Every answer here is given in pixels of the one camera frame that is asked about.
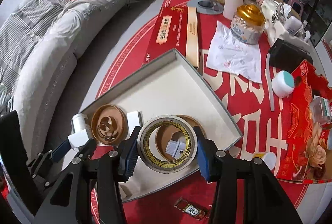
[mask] screw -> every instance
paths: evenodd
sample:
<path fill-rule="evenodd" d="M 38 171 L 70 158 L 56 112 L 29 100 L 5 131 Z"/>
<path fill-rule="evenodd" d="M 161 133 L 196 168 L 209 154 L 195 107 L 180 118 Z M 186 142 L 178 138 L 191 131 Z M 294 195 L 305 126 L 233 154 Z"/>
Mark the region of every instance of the screw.
<path fill-rule="evenodd" d="M 261 158 L 254 158 L 254 163 L 260 165 L 263 163 L 263 160 Z"/>
<path fill-rule="evenodd" d="M 73 158 L 71 161 L 73 164 L 79 164 L 81 162 L 81 158 Z"/>
<path fill-rule="evenodd" d="M 117 156 L 117 151 L 112 150 L 112 151 L 108 152 L 108 155 L 109 155 L 110 157 L 116 157 L 116 156 Z"/>
<path fill-rule="evenodd" d="M 220 158 L 226 156 L 226 152 L 223 150 L 218 150 L 215 154 L 217 155 L 217 157 L 220 157 Z"/>

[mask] tape roll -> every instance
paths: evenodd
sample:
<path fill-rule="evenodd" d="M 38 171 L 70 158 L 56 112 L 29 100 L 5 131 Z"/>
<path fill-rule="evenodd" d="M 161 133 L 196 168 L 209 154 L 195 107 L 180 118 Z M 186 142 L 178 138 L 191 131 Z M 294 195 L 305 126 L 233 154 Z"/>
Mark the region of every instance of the tape roll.
<path fill-rule="evenodd" d="M 150 151 L 149 139 L 151 134 L 158 127 L 166 125 L 177 127 L 186 138 L 186 149 L 183 156 L 174 161 L 160 160 Z M 175 173 L 187 167 L 195 158 L 197 137 L 190 124 L 182 118 L 174 115 L 162 115 L 144 124 L 138 135 L 137 148 L 142 161 L 152 170 L 163 174 Z"/>
<path fill-rule="evenodd" d="M 114 128 L 112 135 L 105 133 L 105 131 L 110 130 L 106 128 L 105 123 L 112 125 Z M 91 120 L 91 129 L 94 138 L 98 142 L 106 145 L 118 145 L 128 132 L 127 117 L 119 107 L 105 104 L 94 112 Z"/>

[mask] paper towel roll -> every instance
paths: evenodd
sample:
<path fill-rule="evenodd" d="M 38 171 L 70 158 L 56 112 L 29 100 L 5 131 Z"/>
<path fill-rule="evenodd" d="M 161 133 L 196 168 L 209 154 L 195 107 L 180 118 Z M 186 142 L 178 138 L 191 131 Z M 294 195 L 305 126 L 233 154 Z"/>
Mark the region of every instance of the paper towel roll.
<path fill-rule="evenodd" d="M 225 0 L 223 15 L 225 18 L 232 20 L 236 9 L 243 4 L 243 0 Z"/>

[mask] masking tape roll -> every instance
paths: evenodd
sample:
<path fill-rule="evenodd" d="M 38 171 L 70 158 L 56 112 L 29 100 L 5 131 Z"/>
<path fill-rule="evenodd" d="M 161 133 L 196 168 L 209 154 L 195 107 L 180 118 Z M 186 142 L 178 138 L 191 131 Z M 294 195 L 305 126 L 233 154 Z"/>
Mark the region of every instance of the masking tape roll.
<path fill-rule="evenodd" d="M 166 125 L 177 127 L 186 138 L 186 149 L 183 156 L 174 161 L 160 160 L 150 151 L 149 139 L 151 134 L 158 127 Z M 193 128 L 182 118 L 174 115 L 162 115 L 144 124 L 138 135 L 137 148 L 142 161 L 152 170 L 163 174 L 175 173 L 187 167 L 195 158 L 197 137 Z"/>

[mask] red packaging box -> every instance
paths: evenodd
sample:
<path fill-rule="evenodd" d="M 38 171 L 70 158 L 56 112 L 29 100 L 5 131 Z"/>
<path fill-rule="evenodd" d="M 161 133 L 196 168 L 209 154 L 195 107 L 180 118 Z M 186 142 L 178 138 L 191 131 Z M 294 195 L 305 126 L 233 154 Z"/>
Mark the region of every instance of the red packaging box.
<path fill-rule="evenodd" d="M 162 7 L 143 64 L 176 48 L 198 67 L 198 26 L 194 7 Z"/>
<path fill-rule="evenodd" d="M 327 148 L 328 125 L 322 126 L 319 144 L 326 152 L 322 169 L 309 165 L 308 144 L 313 133 L 313 121 L 309 104 L 313 95 L 332 100 L 332 89 L 323 76 L 315 73 L 315 67 L 304 60 L 293 72 L 295 89 L 290 100 L 291 126 L 287 133 L 287 154 L 280 161 L 277 178 L 298 184 L 326 183 L 332 181 L 332 150 Z"/>

